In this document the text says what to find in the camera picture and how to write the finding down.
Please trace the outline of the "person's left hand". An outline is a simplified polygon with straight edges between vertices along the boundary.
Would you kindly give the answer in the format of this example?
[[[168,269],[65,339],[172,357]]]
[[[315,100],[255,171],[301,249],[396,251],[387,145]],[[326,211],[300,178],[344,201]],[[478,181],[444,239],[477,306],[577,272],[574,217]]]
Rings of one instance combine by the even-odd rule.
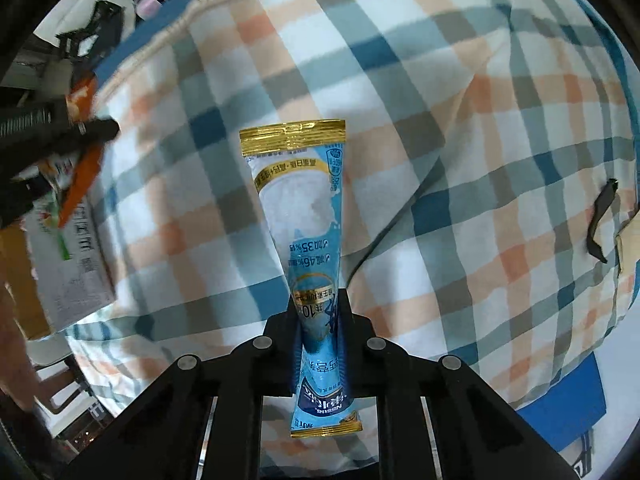
[[[37,374],[27,354],[25,339],[14,318],[13,301],[1,286],[0,382],[1,390],[18,407],[31,412],[39,393]]]

